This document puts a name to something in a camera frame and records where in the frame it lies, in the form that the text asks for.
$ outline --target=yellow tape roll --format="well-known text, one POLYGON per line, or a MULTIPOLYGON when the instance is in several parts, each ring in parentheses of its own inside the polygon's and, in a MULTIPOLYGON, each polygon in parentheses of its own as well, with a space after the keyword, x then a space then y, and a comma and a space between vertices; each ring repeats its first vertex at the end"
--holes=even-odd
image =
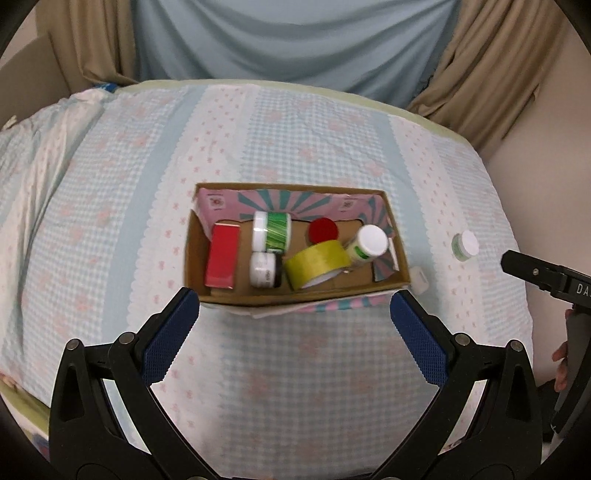
POLYGON ((294 290, 309 288, 336 277, 351 260, 338 240, 328 240, 296 253, 284 264, 294 290))

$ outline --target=open box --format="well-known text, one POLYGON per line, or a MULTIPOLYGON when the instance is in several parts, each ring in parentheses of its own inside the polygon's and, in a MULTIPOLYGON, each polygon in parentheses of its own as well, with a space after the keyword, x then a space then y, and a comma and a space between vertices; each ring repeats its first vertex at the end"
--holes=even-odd
POLYGON ((269 307, 392 291, 410 283, 407 259, 385 192, 342 187, 254 183, 200 183, 196 187, 185 251, 185 284, 201 302, 234 307, 269 307), (291 245, 284 258, 308 247, 307 225, 326 216, 339 227, 339 240, 353 238, 364 224, 378 225, 390 248, 374 262, 305 290, 294 291, 284 278, 280 288, 254 288, 249 282, 252 217, 257 210, 291 214, 291 245), (212 227, 241 228, 234 288, 204 284, 212 227))

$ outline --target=beige curtain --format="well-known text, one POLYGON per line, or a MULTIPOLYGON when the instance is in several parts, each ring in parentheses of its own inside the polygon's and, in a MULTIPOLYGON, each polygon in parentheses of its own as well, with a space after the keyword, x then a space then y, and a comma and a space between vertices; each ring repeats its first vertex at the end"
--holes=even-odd
POLYGON ((136 83, 130 0, 41 0, 36 16, 72 92, 136 83))
POLYGON ((463 0, 431 83, 408 109, 486 159, 535 95, 567 25, 553 0, 463 0))

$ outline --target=small red box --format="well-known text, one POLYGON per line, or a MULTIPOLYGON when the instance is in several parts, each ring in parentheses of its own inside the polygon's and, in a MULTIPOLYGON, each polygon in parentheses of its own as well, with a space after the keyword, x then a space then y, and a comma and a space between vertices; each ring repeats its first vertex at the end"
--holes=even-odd
POLYGON ((238 260, 240 227, 216 223, 205 271, 205 285, 211 288, 234 288, 234 271, 238 260))

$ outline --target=screw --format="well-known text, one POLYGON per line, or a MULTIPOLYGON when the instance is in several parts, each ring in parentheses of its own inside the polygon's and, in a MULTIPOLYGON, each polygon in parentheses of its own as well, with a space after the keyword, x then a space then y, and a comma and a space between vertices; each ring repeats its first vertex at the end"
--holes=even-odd
POLYGON ((511 348, 516 352, 521 352, 523 350, 523 343, 518 340, 511 341, 511 348))
POLYGON ((456 335, 456 343, 458 345, 466 346, 470 343, 470 337, 468 337, 468 335, 465 333, 458 333, 456 335))
POLYGON ((127 345, 134 341, 135 335, 132 332, 125 332, 119 335, 119 343, 127 345))
POLYGON ((68 343, 66 343, 66 348, 68 350, 76 350, 78 345, 80 345, 80 341, 74 338, 73 340, 70 340, 68 343))

